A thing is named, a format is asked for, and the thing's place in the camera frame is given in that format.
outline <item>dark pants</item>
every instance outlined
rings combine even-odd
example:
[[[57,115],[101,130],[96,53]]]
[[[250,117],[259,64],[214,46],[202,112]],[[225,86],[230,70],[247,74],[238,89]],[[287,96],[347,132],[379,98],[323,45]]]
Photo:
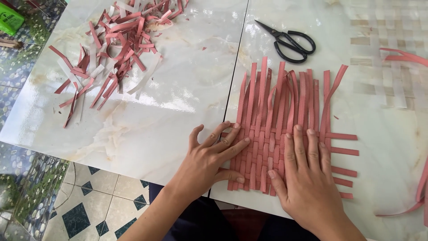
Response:
[[[149,184],[150,203],[163,186]],[[238,241],[231,224],[223,216],[213,199],[200,197],[178,217],[164,241]],[[260,232],[258,241],[319,241],[315,235],[296,221],[271,215]]]

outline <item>scissors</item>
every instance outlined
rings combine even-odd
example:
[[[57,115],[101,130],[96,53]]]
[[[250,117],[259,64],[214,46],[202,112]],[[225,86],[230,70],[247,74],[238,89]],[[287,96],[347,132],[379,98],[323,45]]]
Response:
[[[284,33],[284,32],[278,32],[275,29],[268,27],[267,25],[262,24],[261,22],[255,20],[260,26],[262,26],[266,31],[268,31],[270,34],[272,34],[276,41],[273,43],[275,45],[275,49],[278,52],[278,54],[281,56],[281,58],[283,58],[284,60],[290,62],[290,63],[303,63],[306,61],[306,59],[308,58],[308,54],[313,54],[315,52],[315,42],[311,39],[311,37],[309,37],[308,35],[301,33],[301,32],[297,32],[297,31],[292,31],[289,30],[288,32]],[[312,46],[312,50],[308,51],[306,49],[304,49],[302,46],[300,46],[290,35],[298,35],[301,36],[303,38],[305,38],[306,40],[309,41],[309,43]],[[284,42],[282,40],[279,39],[280,36],[285,37],[286,39],[288,39],[293,45]],[[291,59],[287,56],[285,56],[281,50],[279,49],[278,43],[280,43],[281,45],[284,45],[285,47],[301,54],[303,56],[303,59],[301,60],[294,60]]]

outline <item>scissor blade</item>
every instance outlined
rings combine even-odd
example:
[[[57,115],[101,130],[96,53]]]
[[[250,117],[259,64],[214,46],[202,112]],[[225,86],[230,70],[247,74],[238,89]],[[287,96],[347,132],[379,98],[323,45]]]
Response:
[[[259,21],[257,21],[257,20],[255,20],[260,26],[262,26],[266,31],[268,31],[270,34],[273,34],[273,28],[271,28],[271,27],[269,27],[269,26],[267,26],[267,25],[264,25],[264,24],[262,24],[261,22],[259,22]]]

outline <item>table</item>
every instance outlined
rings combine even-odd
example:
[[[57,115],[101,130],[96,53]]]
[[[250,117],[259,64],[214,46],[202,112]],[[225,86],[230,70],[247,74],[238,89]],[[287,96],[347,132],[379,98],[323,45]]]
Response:
[[[353,200],[343,200],[345,211],[365,237],[375,240],[427,239],[423,208],[396,217],[375,216],[399,213],[415,204],[416,186],[428,155],[427,106],[418,105],[412,82],[421,80],[411,74],[419,69],[421,76],[426,76],[427,68],[393,63],[398,64],[401,74],[395,76],[391,63],[382,63],[389,52],[379,51],[379,47],[399,48],[427,57],[426,9],[425,1],[369,0],[250,0],[247,8],[225,119],[236,120],[242,76],[245,71],[251,73],[251,63],[257,62],[260,69],[262,57],[269,57],[273,87],[283,61],[273,47],[274,38],[254,19],[277,30],[304,31],[316,41],[314,55],[304,64],[287,63],[286,70],[311,68],[321,83],[324,70],[331,70],[333,81],[340,65],[349,65],[331,100],[331,127],[332,132],[355,134],[359,140],[336,139],[332,146],[359,150],[360,156],[333,153],[332,165],[358,172],[357,178],[334,176],[354,182],[353,188],[338,185],[340,191],[354,195]],[[406,108],[397,107],[402,101],[392,90],[391,71],[394,78],[403,79]],[[379,83],[384,96],[376,95]],[[422,93],[427,93],[427,83],[420,86]],[[216,183],[210,198],[289,217],[277,197],[255,190],[225,190],[227,181]]]
[[[84,34],[88,21],[98,20],[113,2],[71,1],[46,46],[53,45],[76,65],[79,43],[90,43]],[[58,105],[74,91],[70,87],[54,94],[67,78],[56,62],[59,57],[44,48],[0,139],[165,185],[185,157],[191,130],[203,123],[202,141],[223,121],[246,7],[240,0],[192,0],[175,26],[150,33],[164,58],[140,99],[115,92],[97,111],[89,109],[100,89],[94,88],[86,93],[81,122],[74,124],[73,115],[65,129],[70,107]],[[143,53],[140,59],[148,66],[153,54]],[[144,76],[138,67],[132,75],[124,80],[124,92]]]
[[[48,46],[53,44],[76,63],[78,43],[88,45],[83,38],[86,22],[98,19],[112,2],[98,0],[83,5],[81,0],[72,1]],[[388,53],[378,50],[400,48],[428,57],[426,4],[423,0],[193,0],[178,17],[179,24],[164,31],[156,42],[165,61],[147,84],[145,98],[137,101],[115,93],[97,112],[87,109],[98,92],[96,88],[86,95],[82,122],[64,130],[65,115],[57,113],[57,105],[70,98],[71,90],[68,95],[53,94],[65,75],[56,63],[58,57],[45,49],[0,140],[165,184],[181,163],[187,149],[184,140],[194,126],[206,126],[201,141],[223,120],[225,112],[226,120],[236,120],[242,75],[252,62],[260,66],[262,57],[269,57],[274,85],[281,59],[273,48],[273,38],[253,21],[258,19],[278,30],[303,31],[316,41],[317,52],[307,62],[287,63],[286,70],[311,68],[314,77],[322,79],[324,70],[330,69],[334,76],[341,64],[350,66],[331,101],[332,116],[339,118],[331,118],[331,126],[333,132],[359,138],[357,142],[332,141],[333,146],[360,151],[359,157],[332,154],[333,165],[358,171],[357,178],[345,177],[354,182],[353,188],[339,186],[340,191],[354,195],[353,200],[343,201],[352,221],[367,238],[426,240],[422,209],[397,217],[375,216],[405,211],[414,204],[428,155],[427,106],[414,94],[418,88],[427,93],[428,86],[421,81],[428,76],[427,69],[407,63],[392,63],[391,68],[391,63],[382,62]],[[134,72],[124,88],[135,86],[142,75]],[[393,81],[400,78],[402,95]],[[414,88],[415,83],[419,83],[418,88]],[[226,186],[226,181],[215,184],[210,197],[288,217],[277,197],[256,191],[231,192]]]

